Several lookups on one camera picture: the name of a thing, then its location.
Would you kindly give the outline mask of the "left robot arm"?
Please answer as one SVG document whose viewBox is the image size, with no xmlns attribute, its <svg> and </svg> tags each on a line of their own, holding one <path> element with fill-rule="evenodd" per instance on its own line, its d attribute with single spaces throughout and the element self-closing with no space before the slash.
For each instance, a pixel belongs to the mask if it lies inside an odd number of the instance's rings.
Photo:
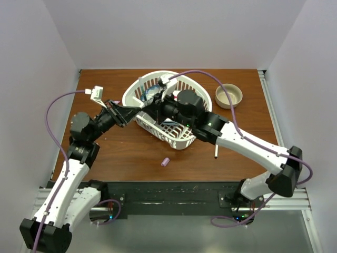
<svg viewBox="0 0 337 253">
<path fill-rule="evenodd" d="M 91 118 L 79 112 L 71 119 L 70 146 L 62 170 L 48 197 L 32 219 L 23 219 L 19 229 L 28 249 L 40 252 L 66 252 L 73 232 L 95 205 L 109 201 L 107 184 L 92 180 L 83 195 L 74 198 L 82 179 L 92 167 L 100 146 L 96 140 L 111 127 L 128 125 L 142 105 L 120 106 L 108 100 Z"/>
</svg>

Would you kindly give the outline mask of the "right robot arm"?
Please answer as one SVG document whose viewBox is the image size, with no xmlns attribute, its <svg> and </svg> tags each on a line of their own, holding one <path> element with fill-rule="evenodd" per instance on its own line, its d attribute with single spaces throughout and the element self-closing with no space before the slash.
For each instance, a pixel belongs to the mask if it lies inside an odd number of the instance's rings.
<svg viewBox="0 0 337 253">
<path fill-rule="evenodd" d="M 266 169 L 265 173 L 240 181 L 236 191 L 227 197 L 232 204 L 247 207 L 268 193 L 293 196 L 302 169 L 301 149 L 276 146 L 237 129 L 225 117 L 206 110 L 203 99 L 192 90 L 164 98 L 157 93 L 144 103 L 143 111 L 158 123 L 170 118 L 190 128 L 197 139 L 238 152 Z"/>
</svg>

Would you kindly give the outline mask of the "white pen with black tip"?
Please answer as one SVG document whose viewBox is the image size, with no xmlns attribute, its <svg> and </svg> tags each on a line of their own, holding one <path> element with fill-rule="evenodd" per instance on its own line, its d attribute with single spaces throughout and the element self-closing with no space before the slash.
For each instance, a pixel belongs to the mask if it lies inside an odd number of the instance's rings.
<svg viewBox="0 0 337 253">
<path fill-rule="evenodd" d="M 219 155 L 219 146 L 215 145 L 214 158 L 217 159 Z"/>
</svg>

